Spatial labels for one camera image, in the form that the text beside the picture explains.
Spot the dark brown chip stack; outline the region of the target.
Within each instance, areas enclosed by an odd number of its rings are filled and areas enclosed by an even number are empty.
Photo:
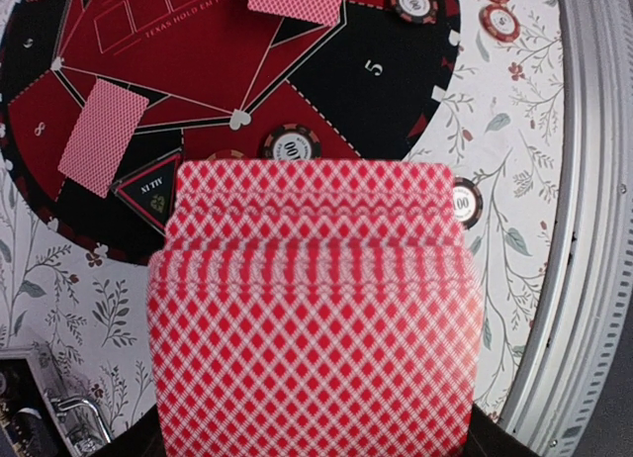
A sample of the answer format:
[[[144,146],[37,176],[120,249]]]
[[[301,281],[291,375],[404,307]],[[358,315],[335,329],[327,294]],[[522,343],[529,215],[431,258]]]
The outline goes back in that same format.
[[[484,211],[484,197],[478,186],[470,179],[455,178],[453,208],[457,221],[465,229],[471,229],[481,218]]]

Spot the dark chip sector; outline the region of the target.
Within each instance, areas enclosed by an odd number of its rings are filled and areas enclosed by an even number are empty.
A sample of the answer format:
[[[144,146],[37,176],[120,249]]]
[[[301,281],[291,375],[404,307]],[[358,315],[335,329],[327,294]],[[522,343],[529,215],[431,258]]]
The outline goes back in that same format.
[[[390,8],[408,23],[435,24],[438,4],[436,0],[389,0]]]
[[[267,136],[261,153],[264,158],[273,160],[309,160],[321,158],[321,144],[310,128],[286,124]]]

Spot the dark chip bottom sector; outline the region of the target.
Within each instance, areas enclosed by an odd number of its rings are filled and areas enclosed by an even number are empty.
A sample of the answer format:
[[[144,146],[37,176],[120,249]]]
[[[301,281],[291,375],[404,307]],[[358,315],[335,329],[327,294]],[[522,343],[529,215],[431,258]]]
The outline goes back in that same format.
[[[408,23],[435,24],[438,4],[436,0],[389,0],[390,8]]]

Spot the single pink playing card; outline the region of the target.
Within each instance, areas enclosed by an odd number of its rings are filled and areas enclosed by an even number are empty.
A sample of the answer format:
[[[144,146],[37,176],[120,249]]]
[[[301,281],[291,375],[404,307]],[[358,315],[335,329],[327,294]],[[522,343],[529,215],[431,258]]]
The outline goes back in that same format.
[[[148,104],[144,96],[97,80],[73,127],[58,171],[105,198]]]

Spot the orange chip sector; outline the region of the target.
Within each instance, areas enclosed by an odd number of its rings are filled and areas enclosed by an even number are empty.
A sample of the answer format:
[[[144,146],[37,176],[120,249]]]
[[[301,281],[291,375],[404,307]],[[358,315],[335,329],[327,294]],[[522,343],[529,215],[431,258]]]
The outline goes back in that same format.
[[[246,155],[236,149],[221,149],[218,150],[214,153],[212,153],[209,157],[208,160],[221,160],[221,159],[243,159],[245,158]]]

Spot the pink playing card deck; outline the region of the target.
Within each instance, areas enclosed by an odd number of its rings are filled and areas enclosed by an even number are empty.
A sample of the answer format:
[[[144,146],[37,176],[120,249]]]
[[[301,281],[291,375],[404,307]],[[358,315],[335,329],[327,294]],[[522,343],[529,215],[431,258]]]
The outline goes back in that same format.
[[[170,456],[458,456],[484,301],[441,164],[178,172],[147,319]]]

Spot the triangular dealer button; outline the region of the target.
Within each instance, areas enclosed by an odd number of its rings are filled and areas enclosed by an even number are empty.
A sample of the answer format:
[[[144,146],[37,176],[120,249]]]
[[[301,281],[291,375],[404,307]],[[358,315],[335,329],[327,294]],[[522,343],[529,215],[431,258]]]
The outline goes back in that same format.
[[[116,180],[110,191],[158,233],[172,215],[183,150],[176,148]]]

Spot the orange chip stack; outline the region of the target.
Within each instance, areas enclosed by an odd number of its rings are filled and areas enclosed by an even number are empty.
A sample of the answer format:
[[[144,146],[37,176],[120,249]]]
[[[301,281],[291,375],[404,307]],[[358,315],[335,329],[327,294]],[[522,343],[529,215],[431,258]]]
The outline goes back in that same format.
[[[495,40],[512,43],[520,35],[520,24],[517,18],[504,6],[490,4],[480,13],[480,20],[485,31]]]

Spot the pink card sector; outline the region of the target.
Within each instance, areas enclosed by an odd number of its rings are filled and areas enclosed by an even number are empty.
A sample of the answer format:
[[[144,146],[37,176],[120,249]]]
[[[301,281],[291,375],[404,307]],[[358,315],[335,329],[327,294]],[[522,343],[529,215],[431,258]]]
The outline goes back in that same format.
[[[248,0],[252,11],[335,26],[342,0]]]

